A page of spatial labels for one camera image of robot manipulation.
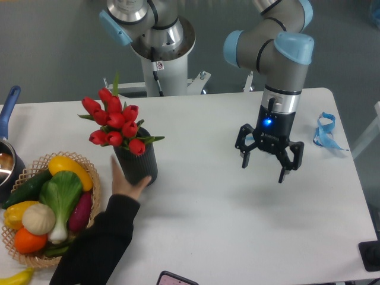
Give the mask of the person's hand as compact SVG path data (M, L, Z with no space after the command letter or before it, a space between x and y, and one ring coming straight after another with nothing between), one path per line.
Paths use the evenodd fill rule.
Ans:
M151 176L142 178L136 185L130 184L114 156L110 158L110 161L112 167L112 194L123 195L138 201L143 190L151 182Z

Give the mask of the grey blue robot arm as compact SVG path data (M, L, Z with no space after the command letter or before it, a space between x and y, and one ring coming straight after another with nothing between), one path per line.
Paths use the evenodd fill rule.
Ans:
M255 126L243 125L235 147L249 163L253 149L276 156L284 178L302 163L302 142L290 140L296 109L312 60L314 40L303 34L311 22L309 1L255 1L262 21L250 31L231 32L223 45L229 64L257 72L266 83ZM195 44L191 23L176 1L108 1L99 20L122 46L140 57L150 97L188 95L188 55Z

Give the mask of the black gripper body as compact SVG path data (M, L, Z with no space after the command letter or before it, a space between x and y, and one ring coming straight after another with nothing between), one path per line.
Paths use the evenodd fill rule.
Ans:
M296 113L270 112L260 106L254 140L256 146L270 154L284 153L289 146L290 133Z

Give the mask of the black sleeved forearm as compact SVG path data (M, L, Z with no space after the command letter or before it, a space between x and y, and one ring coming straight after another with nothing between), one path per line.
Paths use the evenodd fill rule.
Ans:
M138 201L112 195L107 208L62 256L50 284L106 284L131 243Z

